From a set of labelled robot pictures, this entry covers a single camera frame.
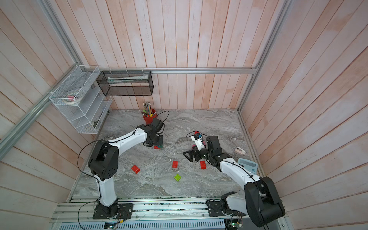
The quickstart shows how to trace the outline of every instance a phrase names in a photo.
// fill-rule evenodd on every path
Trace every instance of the aluminum rail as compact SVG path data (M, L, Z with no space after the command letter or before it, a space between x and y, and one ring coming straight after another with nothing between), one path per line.
M247 89L245 90L245 93L244 93L244 95L241 99L238 111L241 111L243 109L243 107L245 105L245 102L248 99L248 96L249 96L249 94L250 94L250 92L251 92L251 90L254 86L255 81L257 80L259 73L261 72L263 66L265 65L265 61L267 60L271 49L273 48L273 46L276 43L276 39L277 39L278 35L280 34L281 28L282 28L283 24L286 21L286 18L288 16L289 12L290 12L290 9L291 9L291 6L292 6L293 3L294 3L294 0L286 0L284 2L283 8L280 12L280 15L277 18L275 27L273 28L271 36L267 41L266 48L262 53L262 56L260 58L259 63L257 64L257 71L253 74L253 76L252 76L252 78L251 78L251 80L250 80L250 82L247 86Z
M36 103L33 108L11 129L0 142L0 160L11 150L19 139L27 132L28 128L37 120L43 111L50 105L49 97L51 93L67 78L76 66L70 67L65 76Z
M257 68L99 68L100 71L151 71L153 74L255 74Z

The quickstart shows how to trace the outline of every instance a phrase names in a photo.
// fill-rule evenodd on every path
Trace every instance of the black cable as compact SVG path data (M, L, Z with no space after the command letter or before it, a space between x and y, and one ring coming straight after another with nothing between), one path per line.
M193 132L199 132L199 131L192 131L192 132L190 132L190 133L188 133L188 134L187 134L187 137L191 137L191 136L196 135L196 134L193 134L193 135L188 136L189 134L191 134L191 133L193 133Z
M164 112L168 112L168 114L167 114L167 117L165 118L165 120L164 120L163 122L165 122L165 121L166 121L166 119L167 119L167 118L169 117L169 115L170 115L170 111L165 110L165 111L162 111L161 113L164 113Z
M85 203L84 205L89 204L89 203L92 203L92 202L94 202L94 203L93 203L93 205L95 205L95 202L96 202L96 201L87 202L87 203ZM82 206L79 208L79 210L78 210L78 214L77 214L77 218L78 218L78 224L79 224L79 226L80 226L83 230L86 230L85 228L83 228L83 227L82 227L81 223L79 222L79 211L81 210L81 208L82 208L84 205L82 205Z
M229 164L232 164L232 165L235 165L235 166L237 166L237 167L239 167L239 168L241 168L242 170L244 170L244 172L246 172L248 175L249 175L249 177L250 178L252 178L252 180L254 181L254 184L255 184L255 186L256 186L256 188L257 188L257 190L258 190L258 193L259 193L259 188L258 188L258 185L257 185L257 183L255 182L255 180L254 180L254 178L253 178L253 176L252 175L250 175L243 167L241 167L241 166L239 166L239 165L237 165L237 164L234 164L234 163L232 163L232 162L228 162L228 161L226 161L226 160L222 160L223 162L227 162L227 163L229 163ZM266 228L265 228L265 220L264 220L264 218L263 218L263 216L262 216L262 213L261 213L261 211L259 210L259 200L257 199L257 206L258 206L258 211L259 211L259 213L260 213L260 215L261 215L261 217L262 217L262 222L263 222L263 228L266 230Z

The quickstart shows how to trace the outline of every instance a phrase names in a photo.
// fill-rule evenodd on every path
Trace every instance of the gray marble surface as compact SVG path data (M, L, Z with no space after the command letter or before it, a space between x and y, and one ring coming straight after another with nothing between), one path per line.
M164 120L166 115L167 112L158 118ZM113 110L108 115L99 138L118 138L143 123L138 110ZM194 144L190 138L186 138L186 134L198 130L207 135L218 136L223 152L230 154L236 161L238 157L251 160L235 110L170 110L165 125L161 150L139 144L119 157L119 169L114 178L115 192L119 198L217 197L240 189L229 176L208 163L207 169L201 170L200 162L189 162L182 155ZM244 149L247 155L234 153L236 146ZM172 168L174 160L178 161L178 169ZM133 165L141 169L138 174L131 170ZM91 173L88 167L84 171ZM180 181L174 179L176 174L181 176ZM74 198L79 196L98 196L96 180L83 175L73 194Z

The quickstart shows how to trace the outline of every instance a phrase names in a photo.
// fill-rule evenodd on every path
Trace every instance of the wooden plank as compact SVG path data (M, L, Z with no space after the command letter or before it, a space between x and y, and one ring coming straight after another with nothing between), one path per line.
M36 55L36 53L32 50L20 33L14 28L12 23L2 11L0 11L0 28L45 79L54 78L44 63L40 60L40 58Z
M55 60L52 58L48 50L42 44L36 33L32 30L22 13L12 1L0 2L0 8L9 21L14 25L22 37L27 41L29 46L42 60L48 70L56 78L63 74Z
M189 33L189 7L190 0L176 0L175 1L175 15L176 15L176 65L177 67L187 67L188 65L188 33ZM186 92L181 92L178 95L186 95Z
M287 162L284 166L282 166L282 168L279 170L280 175L276 174L275 180L277 181L277 187L280 188L280 196L295 192L304 187L313 185L314 183L317 183L319 181L328 179L331 176L337 175L346 170L350 170L354 167L364 164L366 162L364 161L364 159L366 159L367 156L362 156L362 154L365 153L367 147L366 144L363 144L363 142L367 140L367 135L364 135L360 138L358 137L363 135L367 131L368 124L367 121L364 121L364 116L367 115L367 111L368 108L361 110L355 116L351 117L345 123L341 124L339 127L331 131L329 134L321 138L313 145L311 145L309 148L299 153L296 157L292 158L290 162ZM347 152L349 152L350 150L354 150L354 157L346 161L341 161L342 159L349 157L349 154L347 154ZM330 162L334 162L335 160L331 157L335 156L338 156L336 160L344 162L344 164L336 167L336 169L323 167L323 169L321 170L323 170L324 173L321 174L318 178L308 177L305 180L301 180L299 182L297 181L298 178L301 178L299 176L304 175L304 173L306 171L309 171L309 169L313 169L314 167L318 165L320 166L321 164L329 165L329 162L327 160L329 160ZM290 182L293 182L294 184L289 184L287 188L282 188L282 186Z
M368 192L289 212L295 229L359 223L367 220Z
M246 80L245 80L245 82L244 82L244 84L243 84L243 87L242 87L242 89L241 89L241 93L240 93L240 95L239 95L239 97L238 97L238 102L236 103L236 106L235 106L235 108L236 109L239 109L239 107L240 107L240 103L241 103L241 101L242 101L242 99L243 99L243 95L245 94L245 91L247 90L247 88L248 88L248 85L249 85L249 83L250 83L250 81L251 81L251 79L252 79L252 74L248 74L248 76L247 76L247 78L246 78Z
M169 109L170 101L169 101L169 84L167 81L167 74L157 74L157 78L160 90L161 108Z
M282 88L286 85L287 80L291 77L292 73L302 62L303 58L332 18L341 2L342 0L314 2L250 114L250 119L254 119L252 124L249 126L252 131L270 108Z
M115 104L114 106L116 106L116 108L114 107L114 109L125 109L125 105L123 100L121 99L121 96L115 96L113 97L114 101L111 103Z
M126 67L135 67L134 57L119 0L106 1L115 28L116 36L124 56Z
M14 123L0 114L0 139L2 139L14 126Z
M275 148L275 151L282 148L292 140L297 134L299 134L308 124L315 120L319 115L321 115L329 106L335 103L339 98L341 98L346 92L348 92L355 84L361 81L368 67L366 65L366 58L368 55L368 50L361 54L361 56L354 61L317 99L314 103L310 105L290 126L285 130L282 135L270 146L270 149ZM297 155L293 159L295 161L288 161L286 164L282 165L274 172L269 175L272 176L274 182L277 182L290 173L296 172L299 169L310 164L307 160L296 160L299 158Z
M207 67L208 64L215 10L216 0L203 0L201 27L199 29L197 67Z
M201 109L202 107L202 97L203 97L203 87L206 80L206 74L196 74L195 76L195 89L194 89L194 109Z
M105 26L105 30L109 38L112 50L114 52L117 66L119 68L125 68L126 65L124 61L124 56L121 52L121 48L110 16L109 8L107 7L107 3L105 1L96 1L96 3L103 25Z
M125 25L127 27L128 37L133 52L135 65L136 67L146 67L146 61L144 57L142 39L139 31L134 1L133 0L121 1L120 6L124 16Z
M58 4L56 3L56 0L50 0L49 3L52 9L54 10L60 24L65 30L65 33L67 34L68 38L73 44L79 58L81 59L82 64L97 65L96 60L93 57L93 54L87 44L87 41L85 40L83 33L81 32L81 29L77 26L78 24L75 21L75 17L71 12L71 9L68 3L63 2L61 7L58 6ZM62 12L61 9L66 10L65 14L70 13L72 15L72 18L65 18L63 15L64 13ZM75 24L72 24L72 26L69 26L67 20L69 22L75 21Z
M211 93L212 93L212 86L213 81L215 79L214 74L206 74L204 88L203 88L203 97L202 97L202 109L208 109L209 107L209 101L211 99Z
M152 74L152 82L153 82L152 100L154 109L160 109L161 99L160 99L159 79L157 77L157 74Z
M263 1L257 1L256 4L262 4ZM224 63L224 67L235 67L236 56L240 43L243 38L244 29L248 22L248 17L252 8L253 0L240 1L238 14L236 15L233 32L231 34L229 48Z
M247 57L245 59L243 67L252 67L252 64L254 62L255 56L258 52L259 46L261 45L262 39L266 33L267 27L271 21L273 12L276 9L278 0L268 0L262 16L259 20L259 24L257 26L257 30L255 32L255 35L253 37L252 44L249 48Z
M0 114L15 124L25 112L0 92Z
M147 8L149 14L149 21L151 25L155 64L157 67L166 67L166 49L165 49L165 36L164 36L161 1L148 1ZM166 108L170 108L168 99L169 88L168 87L165 88L166 85L168 85L167 75L158 77L157 74L153 74L152 81L154 85L152 93L154 108L160 109L162 107L161 100L164 101Z
M109 33L103 24L99 9L95 1L82 0L84 10L92 25L97 41L102 49L108 67L118 68L118 64L114 55L113 48L109 41Z
M216 101L215 101L215 105L214 105L215 109L220 109L222 107L222 103L224 101L224 97L225 97L225 93L226 93L226 89L227 89L227 84L229 83L230 76L231 76L231 74L222 74L221 75L221 80L220 80L221 87L219 87L219 89L217 91Z
M260 155L265 173L272 172L364 108L368 102L368 92L364 90L367 85L366 77L283 147L279 154L269 160L266 159L266 155Z
M240 0L231 0L229 4L229 9L227 12L226 23L224 28L224 33L222 36L219 58L217 60L216 67L224 67L227 51L230 45L231 35L235 25L235 19L237 17L239 9Z
M44 145L50 149L57 152L60 156L67 159L72 164L77 164L77 157L73 150L62 143L56 136L51 134L45 127L40 125L38 122L33 123L33 125L27 130L27 133L32 135L34 138L42 142Z
M73 187L73 178L42 163L17 148L12 148L1 161L26 173L57 184L63 188L71 190Z
M66 47L64 46L63 42L61 41L59 35L56 33L55 29L52 27L49 19L46 17L45 13L42 11L41 6L37 3L36 0L28 0L28 2L32 6L33 11L36 13L42 25L45 27L46 31L48 32L48 34L54 41L55 45L57 46L60 53L64 57L65 61L68 63L69 66L72 66L74 64L74 60L72 59Z
M199 30L201 26L202 0L190 0L189 34L188 34L188 67L197 67ZM191 98L194 97L194 87L190 83L195 81L195 75L188 75L187 109L191 107Z
M33 31L37 34L38 38L41 40L45 48L49 51L50 55L59 66L60 70L62 72L67 71L70 68L69 64L66 62L60 50L57 48L51 36L41 23L40 19L33 11L32 6L29 4L29 2L21 0L14 0L13 2L20 10L23 17L27 20Z
M112 101L112 103L111 103L111 105L110 105L110 109L111 109L111 110L117 110L117 109L119 109L119 108L117 107L117 105L116 105L115 98L116 98L116 97L113 97L113 101Z
M176 15L176 65L187 67L188 65L188 33L189 33L189 8L190 1L175 1ZM187 75L177 75L177 108L187 108Z
M311 1L297 1L292 5L290 14L283 25L283 28L276 39L276 44L269 54L269 57L265 61L264 68L258 76L258 81L255 82L252 91L248 97L248 100L244 106L244 121L249 127L252 120L249 120L249 116L257 104L257 101L263 93L267 83L269 82L272 73L277 68L281 61L280 57L283 57L299 27L301 26L304 18L306 17L309 9L312 7L313 0Z
M105 55L102 48L98 42L96 34L93 30L91 22L88 18L87 12L84 9L82 0L68 0L69 6L73 11L74 17L76 18L82 33L88 43L88 46L95 57L97 65L99 67L109 67L107 64Z
M196 74L187 74L187 109L194 108L194 90Z
M216 67L230 0L217 1L207 67Z
M177 74L178 109L187 108L187 75Z
M52 217L57 203L0 187L1 209L5 211Z
M253 64L250 65L249 67L253 67L253 66L256 66L260 59L261 59L261 56L263 54L263 51L265 50L266 48L266 45L268 43L268 40L269 40L269 37L276 25L276 22L277 22L277 19L282 11L282 8L284 6L284 3L285 3L285 0L278 0L277 2L277 5L276 5L276 9L275 11L273 12L272 14L272 18L271 18L271 21L270 23L268 24L268 27L267 27L267 30L266 30L266 33L264 34L263 38L262 38L262 41L261 41L261 44L258 48L258 52L257 54L255 55L255 58L254 58L254 61L253 61Z
M165 36L161 1L148 1L148 13L152 32L153 49L157 67L166 67Z
M75 165L40 143L28 133L25 133L14 146L71 178L76 178L79 175L79 170ZM79 166L81 167L83 165L83 159L80 158L79 160Z
M234 67L243 67L255 36L259 21L266 6L266 0L253 1L251 11L248 16L247 25L241 39L239 50L235 58Z
M339 226L331 226L331 227L321 227L315 229L308 229L308 230L367 230L368 223L365 224L349 224L349 225L339 225Z
M261 130L263 130L265 127L268 126L268 129L265 130L265 132L270 133L270 130L274 130L277 125L280 124L280 122L287 116L287 114L292 110L292 108L303 98L303 96L313 87L313 85L318 81L318 79L323 75L325 71L336 61L336 59L344 52L344 50L350 45L350 43L359 35L359 33L365 28L365 26L368 23L368 18L364 17L365 10L368 10L368 2L366 4L362 4L359 9L354 13L354 15L351 17L349 22L342 28L342 30L339 32L339 34L335 37L335 39L331 42L331 44L326 48L326 50L323 52L322 55L314 56L316 55L317 50L315 50L315 47L318 47L320 52L322 48L321 43L319 43L319 39L316 41L316 46L313 46L311 51L307 54L304 60L307 60L307 62L302 62L301 68L306 68L309 70L308 73L301 73L301 71L296 70L295 74L290 78L288 83L285 85L284 89L281 91L279 96L276 98L270 109L267 111L264 119L266 119L267 122L260 122L258 126L255 128L254 132L251 134L253 138L256 138ZM368 28L364 30L359 38L357 38L359 41L357 42L357 46L353 46L354 52L351 52L350 50L347 50L348 57L347 60L350 59L348 63L351 63L355 57L357 57L362 50L366 48L368 43L365 43L365 45L360 46L360 43L364 42L364 40L367 38ZM309 68L307 67L307 63L310 61L313 64L313 67Z
M230 79L229 79L229 82L227 84L227 88L226 88L226 91L225 91L225 95L224 95L224 98L223 98L221 108L223 108L223 109L229 108L231 99L233 98L235 87L236 87L236 85L238 83L238 80L239 80L239 77L240 77L240 74L231 74L230 75Z
M17 90L1 75L0 91L24 111L28 111L30 108L33 107L32 102L30 102L21 92L19 92L19 90Z
M56 203L65 202L70 190L0 162L0 186Z
M220 87L221 75L222 74L215 74L215 77L213 78L211 97L208 104L209 109L213 109L215 107L217 92Z
M23 93L32 103L38 102L42 94L0 53L0 74Z
M330 161L327 165L332 167L334 163L336 162ZM308 170L311 170L313 167L315 167L314 169L317 170L320 169L316 168L317 165L314 166L315 164L308 167ZM286 207L286 211L289 212L291 210L317 205L342 197L348 197L366 192L368 191L368 181L367 177L364 175L367 173L368 165L365 164L356 169L352 169L334 176L323 182L314 184L313 186L307 187L303 190L289 194L282 198L282 203Z
M0 52L23 74L23 76L42 94L50 89L50 85L56 83L54 77L44 80L33 68L31 63L14 46L8 37L0 30Z
M322 78L319 80L318 83L316 83L316 85L313 86L313 88L303 97L303 99L296 105L296 107L287 115L287 117L280 123L280 125L267 137L267 139L260 145L260 141L257 141L257 146L259 146L258 150L259 152L263 152L265 150L268 150L268 147L270 145L273 145L273 147L277 146L280 141L282 140L282 138L278 139L279 136L281 135L286 135L288 132L286 132L285 134L282 134L287 127L289 127L291 125L291 123L294 120L299 120L302 118L297 118L299 115L301 115L301 113L303 111L306 110L306 108L313 103L313 101L317 98L317 96L319 96L321 94L321 92L323 90L325 90L327 88L327 86L329 84L331 84L332 81L335 80L335 77L333 76L338 76L342 70L347 66L348 63L351 63L351 60L349 60L350 57L355 57L356 54L354 54L354 52L356 52L356 48L358 48L358 51L360 51L362 49L359 48L361 44L360 39L356 39L343 53L343 55L341 57L338 58L338 60L329 68L329 70L322 76ZM325 106L330 106L333 102L336 101L336 99L338 99L340 96L343 95L343 93L345 93L348 89L350 89L349 87L352 87L356 82L358 82L359 80L361 80L366 72L361 72L362 70L364 70L365 67L365 63L364 61L362 61L363 57L367 56L367 52L368 50L366 49L365 51L363 51L360 56L354 60L352 62L352 64L350 64L350 66L344 70L344 72L342 74L340 74L339 77L337 77L337 80L334 81L332 83L333 87L330 88L330 86L328 86L327 91L323 93L324 96L321 96L319 99L317 99L318 101L321 101L323 97L326 97L326 99L324 99L325 101ZM342 87L341 91L336 92L336 89L334 88L336 84L341 84L341 82L344 82L343 85L339 86ZM327 107L323 106L323 104L321 104L321 106L319 107L319 109L322 109L322 111L324 111ZM310 115L310 117L306 117L305 114L308 114L306 112L304 112L301 117L304 117L304 121L303 124L300 124L300 126L298 127L301 128L299 131L301 131L303 128L306 127L306 125L308 125L313 119L316 118L316 115L320 114L320 113L314 113L313 115Z
M0 222L5 229L12 229L14 228L14 223L17 223L17 228L19 229L46 230L49 229L50 218L0 210Z
M62 143L68 146L76 154L79 154L82 148L74 142L66 133L64 133L55 123L53 123L46 115L41 114L36 120L40 125L46 128L52 135L58 138ZM86 158L87 153L82 152L81 157Z
M163 0L162 13L166 47L166 64L167 67L176 67L175 1ZM168 74L167 82L169 88L170 109L177 109L178 94L176 74Z
M237 108L237 102L239 100L239 97L243 96L243 87L244 87L244 84L245 82L247 81L247 78L248 78L248 75L249 74L241 74L239 76L239 80L236 84L236 87L234 89L234 93L233 93L233 96L231 98L231 101L230 101L230 104L229 104L229 108L231 109L236 109Z

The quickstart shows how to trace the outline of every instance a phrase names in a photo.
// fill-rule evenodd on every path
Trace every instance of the shelf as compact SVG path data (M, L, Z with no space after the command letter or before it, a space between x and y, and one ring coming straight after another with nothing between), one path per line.
M74 116L70 119L70 121L74 121L80 117L83 117L86 115L87 111L91 107L93 101L98 96L98 93L100 92L99 87L95 87L93 89L90 89L87 94L84 96L83 100L79 103L78 107L79 110L74 114Z
M79 133L98 133L98 130L101 128L103 119L105 118L111 103L112 98L110 98L109 101L102 101L92 119L92 122L76 128L77 131Z

